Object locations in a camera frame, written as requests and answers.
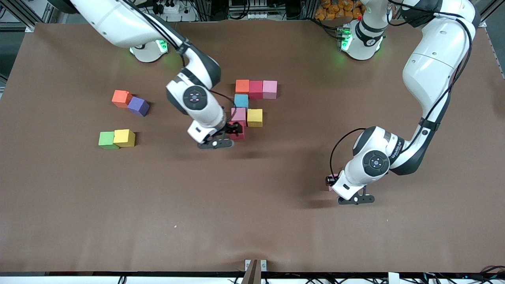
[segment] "pile of orange objects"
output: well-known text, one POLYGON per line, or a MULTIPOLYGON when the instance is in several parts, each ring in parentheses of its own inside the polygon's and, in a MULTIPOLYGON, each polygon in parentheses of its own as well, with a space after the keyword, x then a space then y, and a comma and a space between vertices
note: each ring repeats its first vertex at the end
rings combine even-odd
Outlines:
POLYGON ((342 17, 357 19, 363 15, 365 10, 366 7, 361 1, 338 0, 338 2, 332 2, 332 0, 321 0, 321 6, 316 10, 314 19, 321 21, 342 17))

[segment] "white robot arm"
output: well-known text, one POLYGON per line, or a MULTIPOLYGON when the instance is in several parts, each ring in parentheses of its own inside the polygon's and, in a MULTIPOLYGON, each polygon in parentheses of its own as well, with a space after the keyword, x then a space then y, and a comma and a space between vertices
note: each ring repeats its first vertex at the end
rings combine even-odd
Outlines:
MULTIPOLYGON (((422 118, 411 140, 378 126, 360 134, 352 150, 353 159, 329 184, 345 200, 356 200, 360 189, 379 180, 389 170, 406 175, 418 169, 449 104, 451 75, 471 46, 480 20, 468 0, 404 0, 402 3, 438 12, 402 10, 404 19, 420 27, 423 33, 403 69, 403 81, 421 104, 422 118)), ((355 36, 346 50, 350 56, 367 59, 373 55, 388 24, 387 9, 387 0, 369 1, 362 21, 355 22, 350 30, 355 36)))
POLYGON ((144 58, 159 57, 156 40, 160 39, 173 45, 181 56, 186 56, 189 63, 167 84, 168 100, 193 119, 188 133, 198 142, 199 148, 233 146, 232 140, 224 139, 224 133, 241 132, 240 126, 226 123, 223 108, 209 91, 221 80, 221 68, 214 59, 157 16, 142 13, 129 0, 71 2, 106 40, 122 48, 134 48, 137 57, 142 53, 144 58))

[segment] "blue block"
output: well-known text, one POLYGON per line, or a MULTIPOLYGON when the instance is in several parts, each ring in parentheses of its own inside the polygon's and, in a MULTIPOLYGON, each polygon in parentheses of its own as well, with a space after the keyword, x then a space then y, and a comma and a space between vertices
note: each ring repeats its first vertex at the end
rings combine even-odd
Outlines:
POLYGON ((249 108, 249 96, 246 94, 235 95, 235 106, 237 108, 249 108))
POLYGON ((133 97, 128 104, 128 109, 136 115, 145 116, 149 110, 149 104, 143 99, 133 97))

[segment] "orange foam piece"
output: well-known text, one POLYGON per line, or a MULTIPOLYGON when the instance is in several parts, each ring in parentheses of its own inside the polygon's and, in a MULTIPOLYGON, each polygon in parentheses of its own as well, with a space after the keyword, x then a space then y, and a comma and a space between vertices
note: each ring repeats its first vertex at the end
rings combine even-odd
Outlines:
POLYGON ((249 80, 237 80, 235 93, 249 94, 249 80))
POLYGON ((130 103, 132 97, 132 94, 128 91, 115 90, 114 95, 112 96, 112 102, 118 108, 126 109, 128 108, 128 104, 130 103))

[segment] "black circular joint cover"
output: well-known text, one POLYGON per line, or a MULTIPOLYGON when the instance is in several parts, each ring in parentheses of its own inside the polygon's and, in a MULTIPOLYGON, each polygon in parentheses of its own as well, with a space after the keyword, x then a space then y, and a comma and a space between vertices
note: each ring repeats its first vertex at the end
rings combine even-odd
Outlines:
POLYGON ((184 91, 182 100, 190 110, 199 111, 207 106, 207 92, 201 86, 191 86, 184 91))
POLYGON ((370 151, 363 157, 363 168, 369 176, 379 176, 389 170, 389 159, 381 151, 370 151))

